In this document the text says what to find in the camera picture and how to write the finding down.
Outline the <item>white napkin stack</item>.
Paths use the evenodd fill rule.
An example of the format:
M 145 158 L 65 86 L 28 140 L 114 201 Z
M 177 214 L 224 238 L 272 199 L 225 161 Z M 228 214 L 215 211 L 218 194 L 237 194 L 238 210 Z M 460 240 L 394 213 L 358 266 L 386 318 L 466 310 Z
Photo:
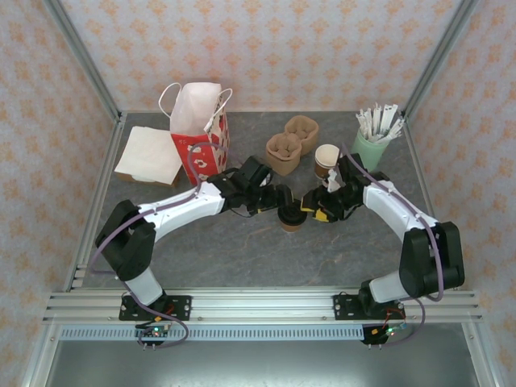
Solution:
M 182 166 L 168 131 L 134 126 L 115 172 L 170 183 Z

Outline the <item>black plastic cup lid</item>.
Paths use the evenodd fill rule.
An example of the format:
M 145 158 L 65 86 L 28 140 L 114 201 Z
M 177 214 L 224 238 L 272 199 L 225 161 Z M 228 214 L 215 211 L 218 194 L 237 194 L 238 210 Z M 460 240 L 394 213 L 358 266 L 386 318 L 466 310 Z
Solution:
M 296 206 L 284 206 L 277 210 L 279 220 L 286 226 L 301 226 L 307 218 L 307 213 Z

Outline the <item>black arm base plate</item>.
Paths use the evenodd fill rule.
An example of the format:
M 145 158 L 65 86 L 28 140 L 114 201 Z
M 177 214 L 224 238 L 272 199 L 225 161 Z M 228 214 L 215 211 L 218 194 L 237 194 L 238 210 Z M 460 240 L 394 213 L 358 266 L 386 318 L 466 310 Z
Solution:
M 336 294 L 333 296 L 336 320 L 386 320 L 404 319 L 403 309 L 396 302 L 378 303 L 368 295 Z
M 189 321 L 192 300 L 191 296 L 164 294 L 148 306 L 148 309 L 173 316 L 181 321 Z M 154 318 L 156 315 L 142 308 L 131 295 L 122 296 L 120 321 L 150 321 Z

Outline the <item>red white paper bag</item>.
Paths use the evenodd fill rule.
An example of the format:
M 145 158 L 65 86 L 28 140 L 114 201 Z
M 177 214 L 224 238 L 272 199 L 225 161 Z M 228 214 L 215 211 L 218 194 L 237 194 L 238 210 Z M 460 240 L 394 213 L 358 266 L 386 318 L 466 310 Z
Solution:
M 204 181 L 226 168 L 230 147 L 226 104 L 233 89 L 212 82 L 175 82 L 165 91 L 174 86 L 176 101 L 165 115 L 186 176 L 195 185 L 198 178 Z

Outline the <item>aluminium frame post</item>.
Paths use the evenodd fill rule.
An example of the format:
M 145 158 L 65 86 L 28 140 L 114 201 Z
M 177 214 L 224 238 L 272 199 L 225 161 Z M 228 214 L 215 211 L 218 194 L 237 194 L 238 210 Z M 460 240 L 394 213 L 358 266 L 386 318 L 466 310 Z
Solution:
M 42 2 L 63 34 L 66 43 L 72 50 L 79 65 L 84 70 L 86 77 L 93 86 L 106 112 L 115 122 L 118 122 L 121 115 L 120 110 L 108 90 L 92 56 L 89 54 L 88 48 L 69 17 L 65 6 L 61 0 L 42 0 Z
M 429 59 L 422 76 L 420 77 L 414 91 L 410 95 L 403 116 L 408 119 L 418 109 L 419 104 L 430 89 L 433 80 L 446 60 L 455 42 L 460 37 L 464 26 L 470 19 L 479 0 L 460 0 L 455 14 L 447 25 L 439 43 L 437 44 L 431 58 Z

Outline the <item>small circuit board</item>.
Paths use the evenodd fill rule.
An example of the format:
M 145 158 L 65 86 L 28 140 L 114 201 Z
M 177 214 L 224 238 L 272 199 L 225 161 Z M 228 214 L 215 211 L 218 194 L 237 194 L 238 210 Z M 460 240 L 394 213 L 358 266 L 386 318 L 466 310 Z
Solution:
M 143 348 L 156 350 L 168 338 L 169 325 L 137 325 L 136 338 L 138 344 Z
M 361 340 L 361 343 L 366 345 L 368 349 L 373 347 L 382 349 L 388 343 L 391 337 L 396 335 L 399 331 L 405 330 L 406 327 L 407 324 L 405 322 L 397 323 L 394 325 L 363 325 L 364 338 Z

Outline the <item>stack of pulp cup carriers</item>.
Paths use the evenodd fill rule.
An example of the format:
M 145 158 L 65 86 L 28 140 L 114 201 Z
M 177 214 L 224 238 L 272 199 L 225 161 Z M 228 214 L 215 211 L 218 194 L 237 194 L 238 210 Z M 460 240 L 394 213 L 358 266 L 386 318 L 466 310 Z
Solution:
M 272 136 L 265 145 L 265 155 L 273 171 L 287 176 L 299 165 L 302 156 L 315 149 L 319 125 L 305 115 L 292 117 L 282 133 Z

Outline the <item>mint green canister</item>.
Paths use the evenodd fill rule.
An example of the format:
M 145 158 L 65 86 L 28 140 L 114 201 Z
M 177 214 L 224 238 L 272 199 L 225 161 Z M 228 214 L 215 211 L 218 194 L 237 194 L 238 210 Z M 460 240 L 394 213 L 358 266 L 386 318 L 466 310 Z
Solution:
M 372 143 L 364 138 L 361 131 L 358 131 L 352 145 L 351 154 L 358 154 L 363 167 L 371 172 L 378 166 L 387 147 L 388 143 Z

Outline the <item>wide aluminium base rail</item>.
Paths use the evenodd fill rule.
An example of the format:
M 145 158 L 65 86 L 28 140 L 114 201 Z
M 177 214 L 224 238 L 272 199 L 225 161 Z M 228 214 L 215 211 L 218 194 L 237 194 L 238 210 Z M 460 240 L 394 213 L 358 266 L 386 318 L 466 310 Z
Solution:
M 354 294 L 339 287 L 184 288 L 172 295 L 189 295 L 193 309 L 190 324 L 328 324 L 335 320 L 333 297 Z M 120 289 L 73 289 L 52 293 L 44 311 L 46 323 L 115 323 L 123 291 Z M 440 302 L 422 300 L 429 323 L 481 322 L 487 312 L 473 291 L 447 291 Z

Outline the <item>brown cardboard napkin tray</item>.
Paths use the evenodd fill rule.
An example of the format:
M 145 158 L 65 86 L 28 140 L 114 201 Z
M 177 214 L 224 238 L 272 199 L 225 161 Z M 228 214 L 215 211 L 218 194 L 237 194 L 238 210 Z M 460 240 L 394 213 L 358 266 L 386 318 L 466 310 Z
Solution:
M 134 176 L 132 176 L 130 174 L 126 174 L 126 173 L 115 172 L 114 174 L 121 181 L 146 184 L 146 185 L 158 185 L 158 186 L 164 186 L 164 187 L 176 187 L 180 180 L 179 175 L 176 175 L 175 178 L 170 183 L 166 183 L 166 182 L 154 181 L 154 180 L 142 178 L 142 177 L 134 177 Z

